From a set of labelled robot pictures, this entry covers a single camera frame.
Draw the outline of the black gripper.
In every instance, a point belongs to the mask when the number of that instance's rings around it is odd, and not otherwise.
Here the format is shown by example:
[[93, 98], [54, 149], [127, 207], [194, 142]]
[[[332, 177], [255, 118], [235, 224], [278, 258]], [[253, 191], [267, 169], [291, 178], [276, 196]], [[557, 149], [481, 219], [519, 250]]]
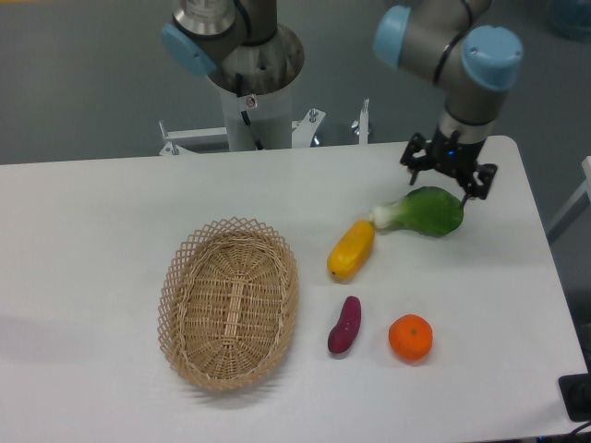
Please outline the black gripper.
[[[410, 185], [423, 171], [434, 170], [454, 178], [464, 190], [462, 205], [470, 199], [485, 200], [488, 197], [498, 166], [494, 163], [478, 164], [478, 156], [485, 140], [475, 143], [459, 141], [460, 133], [453, 131], [449, 136], [437, 128], [433, 139], [427, 140], [415, 133], [407, 142], [400, 164], [410, 173]], [[420, 152], [426, 148], [426, 155]]]

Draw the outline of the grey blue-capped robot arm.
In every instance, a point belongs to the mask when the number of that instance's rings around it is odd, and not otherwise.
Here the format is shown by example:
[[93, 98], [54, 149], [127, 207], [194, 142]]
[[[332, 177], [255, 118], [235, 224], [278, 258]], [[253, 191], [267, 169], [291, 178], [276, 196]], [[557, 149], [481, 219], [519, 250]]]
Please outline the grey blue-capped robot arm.
[[[453, 178], [466, 198], [484, 199], [497, 168], [478, 155], [523, 57], [519, 38], [478, 26], [486, 1], [424, 1], [390, 8], [377, 27], [374, 54], [444, 90], [446, 102], [431, 138], [414, 135], [401, 162], [412, 175], [434, 170]], [[220, 92], [231, 150], [307, 146], [310, 120], [293, 126], [291, 89], [305, 54], [277, 20], [273, 1], [175, 1], [163, 26], [174, 60]]]

